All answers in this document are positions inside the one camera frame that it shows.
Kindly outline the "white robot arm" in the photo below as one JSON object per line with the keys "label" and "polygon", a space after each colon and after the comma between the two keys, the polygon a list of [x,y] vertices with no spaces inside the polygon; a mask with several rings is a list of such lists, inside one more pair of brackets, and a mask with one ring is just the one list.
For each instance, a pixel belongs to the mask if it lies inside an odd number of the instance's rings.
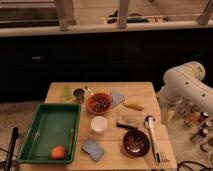
{"label": "white robot arm", "polygon": [[202,82],[205,77],[204,66],[191,61],[164,73],[164,85],[157,94],[163,108],[174,105],[181,98],[192,101],[203,112],[213,114],[213,88]]}

